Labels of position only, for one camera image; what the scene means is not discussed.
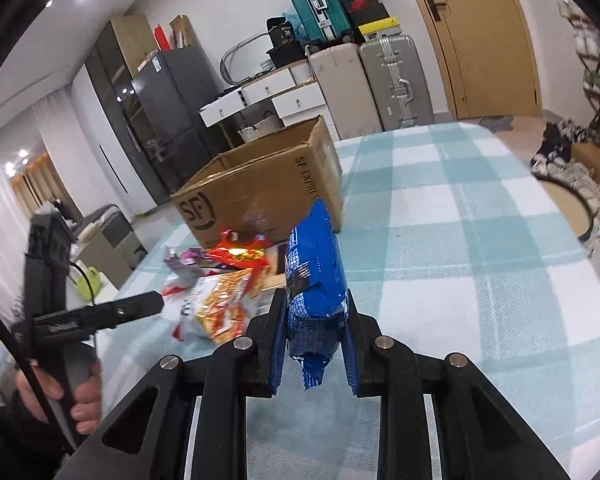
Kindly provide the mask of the blue cookie snack bag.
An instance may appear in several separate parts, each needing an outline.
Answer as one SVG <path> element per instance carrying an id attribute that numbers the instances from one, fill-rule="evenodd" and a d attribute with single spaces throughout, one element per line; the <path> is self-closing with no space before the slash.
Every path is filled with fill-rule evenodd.
<path id="1" fill-rule="evenodd" d="M 307 389 L 321 385 L 349 317 L 347 279 L 322 200 L 290 232 L 285 255 L 287 340 Z"/>

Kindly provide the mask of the orange white snack bag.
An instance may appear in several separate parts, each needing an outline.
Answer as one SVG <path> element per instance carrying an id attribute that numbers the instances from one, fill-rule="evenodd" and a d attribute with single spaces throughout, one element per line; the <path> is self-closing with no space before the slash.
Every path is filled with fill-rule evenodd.
<path id="1" fill-rule="evenodd" d="M 259 310 L 265 273 L 252 268 L 200 278 L 181 306 L 172 336 L 215 344 L 242 336 Z"/>

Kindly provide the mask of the purple snack bag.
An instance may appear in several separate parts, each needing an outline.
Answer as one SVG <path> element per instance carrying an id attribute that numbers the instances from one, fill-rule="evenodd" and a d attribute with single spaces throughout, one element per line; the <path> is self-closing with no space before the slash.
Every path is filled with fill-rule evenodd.
<path id="1" fill-rule="evenodd" d="M 187 248 L 184 252 L 168 247 L 163 262 L 179 278 L 191 280 L 207 276 L 215 269 L 214 261 L 207 257 L 203 249 L 197 247 Z"/>

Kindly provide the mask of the red snack packet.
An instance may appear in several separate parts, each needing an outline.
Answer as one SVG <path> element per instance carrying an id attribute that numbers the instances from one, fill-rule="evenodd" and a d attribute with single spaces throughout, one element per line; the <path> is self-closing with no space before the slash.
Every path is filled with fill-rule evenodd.
<path id="1" fill-rule="evenodd" d="M 206 252 L 206 256 L 233 268 L 257 269 L 268 266 L 266 251 L 273 243 L 262 234 L 247 236 L 235 230 L 224 230 L 218 244 Z"/>

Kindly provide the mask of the brown SF cardboard box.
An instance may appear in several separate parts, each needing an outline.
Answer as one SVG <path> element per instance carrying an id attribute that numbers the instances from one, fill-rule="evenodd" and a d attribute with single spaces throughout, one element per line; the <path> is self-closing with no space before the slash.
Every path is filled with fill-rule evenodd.
<path id="1" fill-rule="evenodd" d="M 203 248 L 219 244 L 226 230 L 283 242 L 316 200 L 340 231 L 341 177 L 325 119 L 315 116 L 219 154 L 171 202 Z"/>

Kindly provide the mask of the green mug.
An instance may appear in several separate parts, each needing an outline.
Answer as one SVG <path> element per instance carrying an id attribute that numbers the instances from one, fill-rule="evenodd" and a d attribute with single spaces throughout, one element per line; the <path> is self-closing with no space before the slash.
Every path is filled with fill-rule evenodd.
<path id="1" fill-rule="evenodd" d="M 99 272 L 91 266 L 84 268 L 79 263 L 73 262 L 71 263 L 70 276 L 79 296 L 85 301 L 94 302 L 102 289 Z"/>

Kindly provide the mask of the teal checkered tablecloth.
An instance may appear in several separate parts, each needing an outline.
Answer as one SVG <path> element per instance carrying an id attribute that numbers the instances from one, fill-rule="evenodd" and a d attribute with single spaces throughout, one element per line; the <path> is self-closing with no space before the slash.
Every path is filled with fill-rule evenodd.
<path id="1" fill-rule="evenodd" d="M 600 279 L 526 166 L 486 128 L 446 124 L 341 141 L 339 248 L 358 312 L 414 352 L 464 353 L 571 479 L 600 470 Z M 98 336 L 104 413 L 169 353 L 180 305 Z M 248 403 L 249 479 L 375 479 L 379 400 L 357 399 L 341 353 L 304 390 L 286 358 Z"/>

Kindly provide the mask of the black refrigerator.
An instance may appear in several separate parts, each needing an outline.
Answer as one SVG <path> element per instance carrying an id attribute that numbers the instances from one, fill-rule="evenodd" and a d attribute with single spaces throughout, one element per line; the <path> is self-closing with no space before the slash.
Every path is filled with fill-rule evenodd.
<path id="1" fill-rule="evenodd" d="M 146 143 L 149 155 L 169 194 L 230 149 L 222 129 L 206 125 L 200 114 L 220 93 L 203 50 L 156 52 L 133 87 L 154 132 Z"/>

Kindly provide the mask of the woven laundry basket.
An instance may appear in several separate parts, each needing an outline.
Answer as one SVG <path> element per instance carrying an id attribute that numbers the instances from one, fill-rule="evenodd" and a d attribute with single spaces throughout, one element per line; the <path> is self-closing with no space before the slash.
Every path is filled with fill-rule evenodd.
<path id="1" fill-rule="evenodd" d="M 239 135 L 245 143 L 249 143 L 262 138 L 262 136 L 268 136 L 280 130 L 283 126 L 282 120 L 277 115 L 268 114 L 253 126 L 242 128 L 239 131 Z"/>

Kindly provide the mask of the white drawer desk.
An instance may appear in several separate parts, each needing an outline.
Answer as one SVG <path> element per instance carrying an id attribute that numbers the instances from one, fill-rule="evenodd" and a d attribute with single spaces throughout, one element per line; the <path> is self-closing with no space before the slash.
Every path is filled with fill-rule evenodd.
<path id="1" fill-rule="evenodd" d="M 270 101 L 285 126 L 321 115 L 335 142 L 340 140 L 334 118 L 311 65 L 294 62 L 273 70 L 204 105 L 199 115 L 207 126 L 213 126 L 236 114 Z"/>

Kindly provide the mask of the small cardboard box on floor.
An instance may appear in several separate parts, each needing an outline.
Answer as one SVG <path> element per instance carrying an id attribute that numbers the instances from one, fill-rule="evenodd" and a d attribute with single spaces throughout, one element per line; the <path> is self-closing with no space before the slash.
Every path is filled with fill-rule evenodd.
<path id="1" fill-rule="evenodd" d="M 588 168 L 593 180 L 600 183 L 600 148 L 591 143 L 573 143 L 571 157 Z"/>

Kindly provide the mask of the silver suitcase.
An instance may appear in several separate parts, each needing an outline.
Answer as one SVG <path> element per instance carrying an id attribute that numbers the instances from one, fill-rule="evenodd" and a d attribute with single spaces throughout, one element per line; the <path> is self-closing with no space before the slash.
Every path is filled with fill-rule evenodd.
<path id="1" fill-rule="evenodd" d="M 385 131 L 434 122 L 424 69 L 410 36 L 367 41 L 360 58 Z"/>

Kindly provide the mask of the beige suitcase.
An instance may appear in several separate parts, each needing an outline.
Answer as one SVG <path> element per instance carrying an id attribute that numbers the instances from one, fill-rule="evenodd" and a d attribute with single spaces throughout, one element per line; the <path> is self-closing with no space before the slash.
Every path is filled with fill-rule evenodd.
<path id="1" fill-rule="evenodd" d="M 340 44 L 310 56 L 310 64 L 342 140 L 382 130 L 358 46 Z"/>

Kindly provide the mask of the stacked shoe boxes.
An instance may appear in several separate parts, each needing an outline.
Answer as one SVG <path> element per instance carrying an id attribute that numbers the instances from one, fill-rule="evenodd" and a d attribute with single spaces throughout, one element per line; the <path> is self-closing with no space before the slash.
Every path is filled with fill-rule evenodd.
<path id="1" fill-rule="evenodd" d="M 356 44 L 400 36 L 400 22 L 391 16 L 381 0 L 340 0 L 352 25 Z"/>

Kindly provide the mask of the teal suitcase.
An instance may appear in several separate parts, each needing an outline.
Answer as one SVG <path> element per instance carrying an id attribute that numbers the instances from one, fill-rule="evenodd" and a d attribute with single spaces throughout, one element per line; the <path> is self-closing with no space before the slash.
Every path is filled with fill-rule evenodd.
<path id="1" fill-rule="evenodd" d="M 340 0 L 290 0 L 312 46 L 353 40 L 353 28 Z"/>

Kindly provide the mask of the wooden door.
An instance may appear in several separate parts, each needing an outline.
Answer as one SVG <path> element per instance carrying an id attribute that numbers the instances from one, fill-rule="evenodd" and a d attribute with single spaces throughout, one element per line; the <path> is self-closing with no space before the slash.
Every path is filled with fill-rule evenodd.
<path id="1" fill-rule="evenodd" d="M 539 116 L 538 69 L 519 0 L 416 0 L 458 119 Z"/>

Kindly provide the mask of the wooden shoe rack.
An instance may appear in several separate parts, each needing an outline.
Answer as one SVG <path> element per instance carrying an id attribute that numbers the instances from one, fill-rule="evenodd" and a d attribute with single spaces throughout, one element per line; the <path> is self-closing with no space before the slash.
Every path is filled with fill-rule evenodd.
<path id="1" fill-rule="evenodd" d="M 583 66 L 582 89 L 594 110 L 590 125 L 600 119 L 600 31 L 572 0 L 558 0 L 559 15 L 572 27 L 574 50 Z"/>

